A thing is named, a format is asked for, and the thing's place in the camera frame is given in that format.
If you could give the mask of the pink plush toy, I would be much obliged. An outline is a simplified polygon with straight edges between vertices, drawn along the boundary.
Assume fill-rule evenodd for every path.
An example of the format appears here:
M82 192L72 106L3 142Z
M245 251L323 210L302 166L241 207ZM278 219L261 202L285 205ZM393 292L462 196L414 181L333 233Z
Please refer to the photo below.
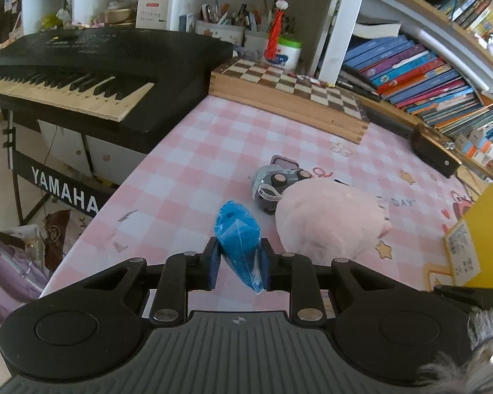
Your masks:
M392 229L388 204L375 195L324 178L300 181L284 190L275 224L285 252L329 265L355 260Z

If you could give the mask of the grey purple toy truck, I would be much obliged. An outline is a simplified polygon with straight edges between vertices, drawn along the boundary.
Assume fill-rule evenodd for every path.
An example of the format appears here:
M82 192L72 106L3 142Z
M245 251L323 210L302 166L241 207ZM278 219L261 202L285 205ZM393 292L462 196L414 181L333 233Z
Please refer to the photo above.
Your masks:
M310 172L300 167L298 162L274 155L270 164L257 169L252 179L254 203L265 213L274 214L283 192L302 180L311 179Z

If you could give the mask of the yellow cardboard box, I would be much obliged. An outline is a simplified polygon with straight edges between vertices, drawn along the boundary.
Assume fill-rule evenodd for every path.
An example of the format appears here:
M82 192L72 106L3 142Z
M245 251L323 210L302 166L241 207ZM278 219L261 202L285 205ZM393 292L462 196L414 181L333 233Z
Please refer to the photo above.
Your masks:
M493 185L444 236L456 286L493 288Z

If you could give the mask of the pink checkered tablecloth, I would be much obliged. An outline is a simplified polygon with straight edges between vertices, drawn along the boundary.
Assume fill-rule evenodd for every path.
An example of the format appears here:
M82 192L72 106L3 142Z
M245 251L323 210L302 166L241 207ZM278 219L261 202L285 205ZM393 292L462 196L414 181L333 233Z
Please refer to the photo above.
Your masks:
M416 157L406 139L371 124L358 144L228 100L209 97L193 109L129 175L81 234L46 286L52 293L142 257L164 262L199 252L221 206L252 207L251 178L273 156L320 177L387 201L392 231L361 264L417 289L451 282L444 231L467 196Z

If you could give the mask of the dark wooden small box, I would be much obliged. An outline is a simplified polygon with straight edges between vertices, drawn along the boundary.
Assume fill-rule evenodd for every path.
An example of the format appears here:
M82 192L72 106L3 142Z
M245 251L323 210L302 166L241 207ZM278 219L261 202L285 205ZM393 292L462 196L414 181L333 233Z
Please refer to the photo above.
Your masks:
M409 138L412 151L446 178L451 178L462 161L454 154L453 142L443 141L436 130L417 124Z

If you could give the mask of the black keyboard stand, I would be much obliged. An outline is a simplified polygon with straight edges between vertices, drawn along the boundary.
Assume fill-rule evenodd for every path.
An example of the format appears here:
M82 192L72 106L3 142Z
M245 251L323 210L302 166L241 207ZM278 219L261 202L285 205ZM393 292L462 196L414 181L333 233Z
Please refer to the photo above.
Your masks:
M47 166L57 129L55 129L50 148L42 162L30 158L16 148L16 127L14 127L13 112L7 112L7 127L2 133L7 140L2 147L7 150L8 167L12 175L13 192L16 205L16 216L21 226L31 222L37 212L43 210L50 199L81 212L84 215L95 217L101 207L109 200L118 188L110 182L101 182L94 177L71 177ZM41 194L34 207L24 214L18 179L22 178L34 185Z

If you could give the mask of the wooden chessboard box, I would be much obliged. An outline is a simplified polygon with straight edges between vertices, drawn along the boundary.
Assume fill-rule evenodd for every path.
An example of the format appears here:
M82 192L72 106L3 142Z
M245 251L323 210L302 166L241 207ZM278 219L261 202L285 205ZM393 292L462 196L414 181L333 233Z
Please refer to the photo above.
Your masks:
M369 126L354 94L243 58L234 58L212 72L209 94L263 109L356 144Z

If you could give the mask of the black Yamaha keyboard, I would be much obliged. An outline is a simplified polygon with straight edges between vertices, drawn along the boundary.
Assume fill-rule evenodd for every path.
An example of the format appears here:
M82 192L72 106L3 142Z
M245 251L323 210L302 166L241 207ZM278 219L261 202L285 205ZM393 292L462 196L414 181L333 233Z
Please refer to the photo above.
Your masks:
M205 99L232 50L167 30L39 32L0 51L0 108L148 154Z

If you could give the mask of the white jar green lid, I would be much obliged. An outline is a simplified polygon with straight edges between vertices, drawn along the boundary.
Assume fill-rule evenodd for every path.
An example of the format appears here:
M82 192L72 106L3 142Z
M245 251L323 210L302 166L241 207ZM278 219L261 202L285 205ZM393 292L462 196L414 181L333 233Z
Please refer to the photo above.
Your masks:
M294 71L301 56L303 44L291 37L280 36L274 64L282 69Z

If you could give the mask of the red hanging tassel ornament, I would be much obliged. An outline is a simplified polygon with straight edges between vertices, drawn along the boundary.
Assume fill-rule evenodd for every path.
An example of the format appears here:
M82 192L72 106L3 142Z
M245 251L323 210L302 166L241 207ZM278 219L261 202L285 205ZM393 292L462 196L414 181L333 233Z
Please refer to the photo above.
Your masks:
M286 0L277 0L275 8L276 12L270 26L268 41L264 51L264 58L266 60L274 60L276 57L279 35L282 28L285 11L288 9L288 2Z

